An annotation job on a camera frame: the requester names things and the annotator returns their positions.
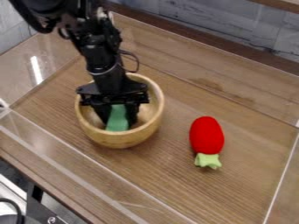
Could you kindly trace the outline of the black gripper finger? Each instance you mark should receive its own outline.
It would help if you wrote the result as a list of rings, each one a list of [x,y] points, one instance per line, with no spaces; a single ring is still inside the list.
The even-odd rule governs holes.
[[[111,114],[111,111],[112,111],[112,106],[111,105],[93,105],[92,106],[96,114],[97,114],[97,117],[100,118],[101,122],[104,124],[108,123],[108,118],[109,118],[109,114]]]
[[[125,118],[128,121],[128,126],[133,126],[137,122],[139,105],[128,103],[125,105]]]

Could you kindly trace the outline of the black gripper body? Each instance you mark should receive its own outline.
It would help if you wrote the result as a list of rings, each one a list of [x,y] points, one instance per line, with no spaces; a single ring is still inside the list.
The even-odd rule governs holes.
[[[84,106],[149,102],[148,86],[132,80],[124,68],[115,66],[103,73],[91,74],[93,81],[79,86],[76,93]]]

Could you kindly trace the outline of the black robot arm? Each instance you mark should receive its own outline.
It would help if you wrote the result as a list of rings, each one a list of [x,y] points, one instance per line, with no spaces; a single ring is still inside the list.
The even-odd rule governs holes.
[[[136,124],[139,107],[148,103],[148,86],[128,78],[121,36],[105,0],[8,0],[29,26],[56,31],[84,57],[92,82],[76,89],[79,104],[89,106],[104,125]]]

